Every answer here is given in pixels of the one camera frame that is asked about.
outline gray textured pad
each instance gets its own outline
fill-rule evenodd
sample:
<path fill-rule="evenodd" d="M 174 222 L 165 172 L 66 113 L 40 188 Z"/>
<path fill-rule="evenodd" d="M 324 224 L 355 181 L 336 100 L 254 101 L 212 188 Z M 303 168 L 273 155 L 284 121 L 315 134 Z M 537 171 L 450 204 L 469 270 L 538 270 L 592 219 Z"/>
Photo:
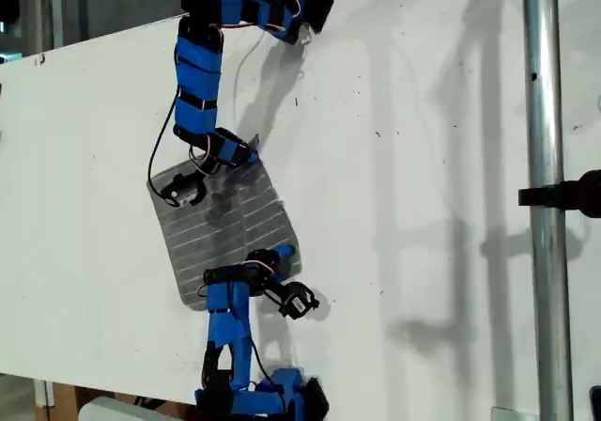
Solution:
<path fill-rule="evenodd" d="M 176 173 L 186 175 L 193 170 L 190 162 L 182 163 L 152 182 L 160 190 Z M 255 249 L 292 244 L 297 254 L 290 273 L 301 270 L 296 235 L 260 161 L 235 170 L 222 166 L 218 173 L 205 178 L 205 184 L 208 195 L 195 207 L 172 208 L 150 192 L 185 305 L 204 310 L 205 299 L 196 294 L 202 272 L 240 262 Z"/>

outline blue robot module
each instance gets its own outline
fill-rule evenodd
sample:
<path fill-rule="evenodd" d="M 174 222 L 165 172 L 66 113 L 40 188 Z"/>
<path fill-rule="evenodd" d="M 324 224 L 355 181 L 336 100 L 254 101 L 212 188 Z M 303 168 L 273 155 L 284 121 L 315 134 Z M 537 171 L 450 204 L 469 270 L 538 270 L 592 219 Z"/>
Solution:
<path fill-rule="evenodd" d="M 196 407 L 207 419 L 282 419 L 321 421 L 329 410 L 317 379 L 303 382 L 297 368 L 276 369 L 270 376 L 261 365 L 251 336 L 249 300 L 264 294 L 279 305 L 282 316 L 296 320 L 319 306 L 315 294 L 300 282 L 281 283 L 283 261 L 294 254 L 290 245 L 255 250 L 230 266 L 204 272 L 209 312 L 207 350 L 202 371 L 203 387 L 195 392 Z M 219 369 L 227 346 L 231 369 Z M 265 375 L 253 391 L 252 353 Z"/>
<path fill-rule="evenodd" d="M 333 0 L 181 0 L 187 15 L 179 21 L 174 59 L 177 94 L 148 165 L 150 189 L 166 203 L 180 207 L 200 203 L 207 194 L 203 182 L 224 164 L 235 168 L 257 160 L 256 151 L 232 132 L 217 126 L 217 99 L 223 58 L 223 30 L 257 26 L 277 39 L 294 44 L 303 24 L 321 32 Z M 189 147 L 196 170 L 177 174 L 158 191 L 150 169 L 167 121 L 175 108 L 174 134 Z M 201 148 L 203 156 L 194 154 Z"/>

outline black clamp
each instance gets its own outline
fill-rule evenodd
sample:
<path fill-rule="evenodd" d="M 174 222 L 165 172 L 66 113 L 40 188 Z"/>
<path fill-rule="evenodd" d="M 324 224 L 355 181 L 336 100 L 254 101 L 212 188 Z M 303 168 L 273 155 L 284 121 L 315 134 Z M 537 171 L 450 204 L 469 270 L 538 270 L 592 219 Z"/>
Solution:
<path fill-rule="evenodd" d="M 601 218 L 601 170 L 591 170 L 578 181 L 521 189 L 519 206 L 580 210 L 587 217 Z"/>
<path fill-rule="evenodd" d="M 179 208 L 183 205 L 197 205 L 207 196 L 205 176 L 198 171 L 188 175 L 175 174 L 171 183 L 162 188 L 161 197 L 169 205 Z"/>

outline silver pipe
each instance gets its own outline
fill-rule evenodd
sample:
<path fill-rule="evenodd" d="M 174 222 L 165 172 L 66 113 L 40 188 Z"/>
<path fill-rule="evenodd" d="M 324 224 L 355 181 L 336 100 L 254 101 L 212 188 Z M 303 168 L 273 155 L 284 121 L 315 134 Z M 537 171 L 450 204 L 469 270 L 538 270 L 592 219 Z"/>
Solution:
<path fill-rule="evenodd" d="M 557 0 L 524 0 L 530 186 L 563 181 Z M 572 421 L 570 318 L 563 211 L 531 208 L 541 421 Z"/>

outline black cable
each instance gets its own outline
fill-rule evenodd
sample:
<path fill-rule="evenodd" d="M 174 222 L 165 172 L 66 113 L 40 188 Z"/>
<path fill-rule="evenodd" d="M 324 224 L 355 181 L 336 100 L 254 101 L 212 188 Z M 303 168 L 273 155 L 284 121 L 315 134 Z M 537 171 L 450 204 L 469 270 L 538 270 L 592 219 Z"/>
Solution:
<path fill-rule="evenodd" d="M 207 297 L 208 297 L 208 296 L 207 296 L 207 294 L 201 294 L 201 293 L 200 293 L 200 290 L 201 290 L 202 288 L 206 288 L 206 287 L 207 287 L 207 285 L 205 285 L 205 284 L 203 284 L 203 285 L 201 285 L 200 287 L 198 287 L 198 288 L 196 289 L 196 295 L 197 295 L 198 297 L 205 297 L 205 298 L 207 298 Z"/>
<path fill-rule="evenodd" d="M 177 50 L 173 51 L 173 55 L 174 55 L 173 56 L 174 62 L 177 63 Z M 157 197 L 162 198 L 168 205 L 171 205 L 172 207 L 176 207 L 177 206 L 176 203 L 173 200 L 162 196 L 161 193 L 159 193 L 159 191 L 157 191 L 157 188 L 155 188 L 155 186 L 152 182 L 151 174 L 152 174 L 152 163 L 154 162 L 154 155 L 157 154 L 157 149 L 159 148 L 159 144 L 161 143 L 162 134 L 165 133 L 165 128 L 167 128 L 167 123 L 169 123 L 169 118 L 173 114 L 173 110 L 176 107 L 177 95 L 179 95 L 179 86 L 177 86 L 176 95 L 174 96 L 173 101 L 171 103 L 171 107 L 169 108 L 169 113 L 167 113 L 167 118 L 165 119 L 164 123 L 162 124 L 161 132 L 159 133 L 159 137 L 157 137 L 157 142 L 155 143 L 154 149 L 152 149 L 152 153 L 150 154 L 150 159 L 148 160 L 148 174 L 147 174 L 148 186 L 150 187 L 152 192 Z"/>
<path fill-rule="evenodd" d="M 51 421 L 50 419 L 50 401 L 48 400 L 48 383 L 46 381 L 42 381 L 44 384 L 44 396 L 46 397 L 46 421 Z"/>
<path fill-rule="evenodd" d="M 239 319 L 238 318 L 238 313 L 236 313 L 236 310 L 234 309 L 234 305 L 232 304 L 232 286 L 231 286 L 230 282 L 227 282 L 227 304 L 229 305 L 229 309 L 232 311 L 232 315 L 234 316 L 234 319 L 238 320 Z M 275 391 L 277 392 L 277 394 L 280 396 L 280 400 L 282 401 L 282 413 L 283 413 L 283 415 L 285 415 L 286 418 L 289 418 L 289 416 L 288 416 L 288 410 L 286 409 L 286 406 L 285 406 L 284 396 L 278 390 L 277 386 L 275 386 L 275 382 L 271 379 L 270 375 L 267 373 L 267 371 L 263 367 L 263 363 L 261 362 L 261 357 L 259 357 L 259 352 L 256 349 L 256 345 L 254 343 L 253 336 L 249 335 L 249 338 L 251 340 L 251 346 L 253 347 L 254 358 L 256 359 L 256 362 L 258 363 L 259 368 L 261 369 L 261 372 L 265 376 L 265 379 L 267 379 L 267 381 L 271 384 L 271 386 L 275 389 Z"/>

